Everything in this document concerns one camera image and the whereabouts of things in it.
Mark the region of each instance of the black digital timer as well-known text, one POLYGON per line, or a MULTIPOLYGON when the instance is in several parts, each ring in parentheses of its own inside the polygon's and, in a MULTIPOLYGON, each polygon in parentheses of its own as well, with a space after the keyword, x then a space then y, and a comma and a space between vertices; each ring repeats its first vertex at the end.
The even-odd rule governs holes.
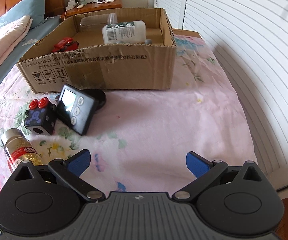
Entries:
POLYGON ((85 135, 98 103, 82 90, 65 84, 57 104, 57 118, 79 135, 85 135))

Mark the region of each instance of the white button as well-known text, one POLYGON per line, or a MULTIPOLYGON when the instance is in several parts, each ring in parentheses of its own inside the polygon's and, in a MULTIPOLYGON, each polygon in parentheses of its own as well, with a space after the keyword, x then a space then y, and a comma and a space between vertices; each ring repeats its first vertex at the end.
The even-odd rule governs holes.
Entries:
POLYGON ((76 117, 75 117, 75 116, 73 116, 73 117, 71 118, 71 124, 73 124, 73 125, 76 124, 76 117))
POLYGON ((79 115, 80 112, 81 112, 81 110, 80 110, 79 107, 75 107, 75 108, 74 108, 74 114, 75 114, 75 115, 79 115))
POLYGON ((79 106, 81 106, 82 104, 84 104, 84 98, 79 97, 78 100, 77 100, 77 104, 78 104, 79 106))

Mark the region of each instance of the metal lid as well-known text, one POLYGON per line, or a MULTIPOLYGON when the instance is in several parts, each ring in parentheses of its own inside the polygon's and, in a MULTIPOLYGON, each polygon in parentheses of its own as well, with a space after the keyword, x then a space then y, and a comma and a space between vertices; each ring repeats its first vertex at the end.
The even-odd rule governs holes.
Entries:
POLYGON ((5 133, 3 133, 3 135, 1 136, 1 141, 2 141, 3 146, 5 146, 8 140, 10 140, 13 137, 25 138, 23 133, 18 128, 11 128, 9 130, 6 130, 5 133))

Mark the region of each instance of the glass jar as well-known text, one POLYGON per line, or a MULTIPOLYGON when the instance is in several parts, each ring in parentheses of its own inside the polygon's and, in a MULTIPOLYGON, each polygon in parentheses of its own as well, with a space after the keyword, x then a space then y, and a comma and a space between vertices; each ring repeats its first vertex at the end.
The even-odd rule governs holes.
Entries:
POLYGON ((1 141, 12 172, 23 160, 30 160, 34 165, 43 165, 41 157, 19 129, 11 128, 7 130, 2 135, 1 141))

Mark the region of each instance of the bottle label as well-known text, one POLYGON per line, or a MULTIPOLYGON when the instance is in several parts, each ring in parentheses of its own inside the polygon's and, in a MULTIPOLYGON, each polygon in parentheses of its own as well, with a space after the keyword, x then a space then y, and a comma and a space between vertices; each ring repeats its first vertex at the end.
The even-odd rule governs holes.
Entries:
POLYGON ((11 154, 10 162, 14 163, 16 159, 21 157, 23 154, 27 154, 27 153, 36 153, 36 154, 38 154, 38 152, 34 148, 32 148, 30 146, 21 147, 21 148, 17 149, 16 151, 14 151, 11 154))
POLYGON ((109 41, 122 41, 135 37, 134 22, 123 22, 110 24, 106 26, 107 37, 109 41))

